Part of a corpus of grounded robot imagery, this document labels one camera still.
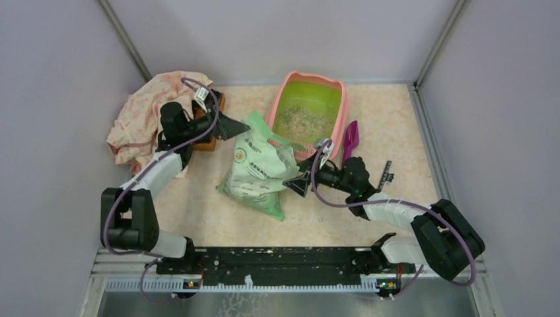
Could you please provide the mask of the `green cat litter bag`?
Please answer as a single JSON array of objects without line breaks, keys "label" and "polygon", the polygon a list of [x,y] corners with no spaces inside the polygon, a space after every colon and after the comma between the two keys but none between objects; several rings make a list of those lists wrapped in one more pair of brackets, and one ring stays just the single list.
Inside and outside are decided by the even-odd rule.
[{"label": "green cat litter bag", "polygon": [[232,166],[216,189],[283,221],[279,193],[285,190],[283,182],[299,173],[295,151],[303,151],[304,147],[274,134],[257,111],[249,113],[242,122],[250,130],[235,138]]}]

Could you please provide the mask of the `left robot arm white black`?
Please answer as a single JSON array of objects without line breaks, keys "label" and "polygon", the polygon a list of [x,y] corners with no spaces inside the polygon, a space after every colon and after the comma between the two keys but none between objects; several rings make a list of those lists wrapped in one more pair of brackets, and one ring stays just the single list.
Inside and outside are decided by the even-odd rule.
[{"label": "left robot arm white black", "polygon": [[162,106],[160,121],[158,148],[148,165],[120,187],[102,192],[101,242],[117,255],[172,258],[176,269],[190,273],[198,264],[197,254],[190,251],[192,241],[160,229],[155,199],[188,166],[193,144],[228,140],[249,131],[250,126],[224,115],[218,108],[190,120],[178,102]]}]

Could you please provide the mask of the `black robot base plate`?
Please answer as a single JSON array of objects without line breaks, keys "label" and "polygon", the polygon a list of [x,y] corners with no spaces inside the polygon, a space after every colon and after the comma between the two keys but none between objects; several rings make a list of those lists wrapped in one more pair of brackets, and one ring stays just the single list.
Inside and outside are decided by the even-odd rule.
[{"label": "black robot base plate", "polygon": [[413,264],[390,264],[370,247],[206,247],[183,258],[164,258],[160,275],[200,275],[205,286],[357,286],[362,276],[416,272]]}]

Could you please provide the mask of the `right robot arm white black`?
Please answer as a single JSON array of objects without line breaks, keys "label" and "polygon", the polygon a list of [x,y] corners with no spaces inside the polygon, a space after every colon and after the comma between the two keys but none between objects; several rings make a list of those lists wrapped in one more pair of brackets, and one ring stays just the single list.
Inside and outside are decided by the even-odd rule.
[{"label": "right robot arm white black", "polygon": [[380,272],[389,272],[396,264],[426,265],[441,278],[455,282],[463,270],[476,277],[475,259],[485,244],[458,208],[447,199],[420,204],[393,198],[375,188],[361,157],[347,159],[341,168],[323,166],[309,158],[299,164],[300,176],[284,181],[284,186],[304,197],[320,185],[347,193],[338,208],[347,208],[354,216],[387,223],[406,230],[409,235],[390,233],[373,245],[372,264]]}]

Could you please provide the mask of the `magenta plastic litter scoop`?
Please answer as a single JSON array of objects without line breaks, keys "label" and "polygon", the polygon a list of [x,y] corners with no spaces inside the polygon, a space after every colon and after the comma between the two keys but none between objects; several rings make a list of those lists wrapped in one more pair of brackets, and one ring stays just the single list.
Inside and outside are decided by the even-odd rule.
[{"label": "magenta plastic litter scoop", "polygon": [[352,157],[353,151],[359,146],[359,123],[357,120],[352,121],[345,129],[343,139],[343,155],[341,164],[344,165],[345,161]]}]

